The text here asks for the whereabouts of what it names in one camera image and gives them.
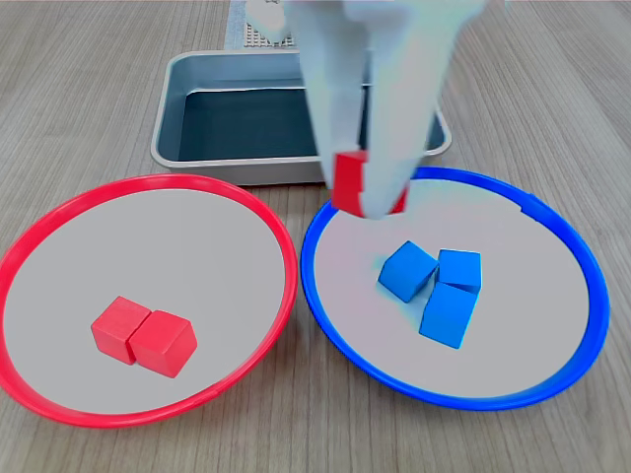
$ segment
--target robotic arm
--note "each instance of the robotic arm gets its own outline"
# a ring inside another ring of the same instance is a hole
[[[285,0],[329,188],[336,154],[359,149],[371,50],[370,158],[360,195],[365,217],[385,216],[419,165],[457,35],[486,1]]]

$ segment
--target wooden block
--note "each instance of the wooden block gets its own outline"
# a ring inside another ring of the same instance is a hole
[[[172,313],[156,310],[129,340],[138,365],[176,377],[197,348],[191,323]]]
[[[92,334],[99,350],[133,365],[135,357],[129,346],[129,338],[150,313],[151,310],[140,304],[126,298],[116,298],[92,324]]]

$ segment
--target blue rim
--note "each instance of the blue rim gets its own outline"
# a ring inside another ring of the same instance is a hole
[[[500,194],[522,207],[522,212],[537,220],[557,235],[572,251],[580,264],[588,287],[590,313],[583,340],[574,356],[555,375],[527,390],[507,396],[491,398],[462,398],[437,394],[406,384],[375,368],[364,360],[337,333],[322,307],[316,289],[314,258],[322,232],[337,213],[327,202],[315,215],[303,243],[301,277],[307,302],[315,320],[328,339],[358,368],[383,384],[410,397],[443,407],[469,411],[499,411],[517,409],[544,401],[567,389],[578,381],[594,364],[609,326],[609,296],[607,286],[594,255],[581,236],[559,214],[541,202],[533,194],[482,174],[459,169],[420,168],[413,179],[442,179],[463,182]]]

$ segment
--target tray rim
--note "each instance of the tray rim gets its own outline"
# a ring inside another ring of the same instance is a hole
[[[212,169],[212,168],[247,168],[247,167],[255,167],[261,165],[287,165],[287,164],[313,164],[319,163],[318,156],[297,156],[290,158],[253,158],[253,159],[245,159],[245,160],[216,160],[216,161],[171,161],[164,158],[159,150],[158,150],[158,142],[160,140],[160,135],[162,132],[162,125],[165,119],[165,109],[167,106],[167,96],[169,91],[169,86],[171,84],[171,78],[173,76],[173,69],[178,64],[179,61],[187,59],[189,57],[197,57],[197,56],[261,56],[261,55],[270,55],[270,54],[289,54],[289,55],[297,55],[300,51],[298,49],[265,49],[261,48],[259,50],[249,50],[249,49],[234,49],[234,50],[199,50],[199,51],[189,51],[179,54],[172,58],[167,64],[165,80],[162,87],[162,92],[160,95],[160,102],[158,104],[158,113],[157,119],[154,125],[153,135],[151,139],[150,145],[150,154],[152,159],[166,169],[174,169],[174,170],[189,170],[196,171],[201,169]],[[238,92],[238,91],[247,91],[247,90],[269,90],[269,89],[303,89],[304,87],[278,87],[278,88],[223,88],[223,89],[204,89],[207,92]],[[188,92],[190,95],[194,92],[198,92],[197,90],[193,90]],[[450,130],[447,122],[445,120],[445,116],[443,115],[442,110],[437,107],[436,108],[436,116],[438,117],[439,123],[441,124],[441,128],[443,130],[443,134],[445,135],[445,140],[443,144],[434,149],[429,150],[425,153],[424,157],[436,157],[443,154],[453,142],[452,131]]]
[[[520,392],[497,397],[465,398],[440,394],[405,383],[382,372],[364,360],[339,335],[326,315],[317,293],[314,274],[317,243],[330,220],[338,212],[331,206],[330,200],[315,214],[307,229],[300,259],[305,298],[315,321],[328,340],[351,363],[382,384],[419,401],[463,411],[502,411],[524,408],[556,396],[579,381],[596,362],[604,347],[610,319],[609,295],[604,276],[594,254],[581,236],[563,217],[536,196],[493,177],[463,169],[423,167],[419,168],[412,178],[414,180],[451,180],[495,192],[520,205],[524,214],[547,227],[565,243],[581,266],[590,298],[588,325],[579,347],[557,373],[540,384]]]
[[[11,361],[5,342],[4,312],[15,276],[31,253],[75,217],[105,202],[156,189],[187,189],[224,196],[247,207],[274,233],[285,267],[285,288],[273,324],[252,354],[218,382],[173,404],[133,414],[96,414],[61,406],[26,383]],[[298,257],[281,219],[258,197],[231,183],[196,174],[148,174],[117,180],[89,190],[51,210],[30,226],[0,260],[0,386],[22,406],[42,417],[74,427],[119,429],[164,421],[211,401],[237,384],[260,363],[285,329],[298,292]]]

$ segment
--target cube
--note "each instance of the cube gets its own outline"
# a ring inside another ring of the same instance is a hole
[[[197,348],[191,323],[172,313],[155,310],[129,339],[138,365],[176,377]]]
[[[438,261],[407,241],[386,260],[379,282],[405,303],[409,303],[429,282]]]
[[[436,281],[468,293],[478,294],[482,288],[482,258],[473,251],[441,249]]]
[[[92,324],[92,334],[99,350],[128,365],[135,363],[129,338],[142,325],[151,310],[118,297]]]
[[[362,167],[367,160],[368,153],[363,150],[338,153],[335,156],[331,205],[356,217],[364,217],[360,195],[364,190]],[[407,193],[408,187],[394,204],[391,214],[403,212]]]
[[[471,321],[477,295],[436,283],[425,310],[419,333],[432,340],[459,349]]]

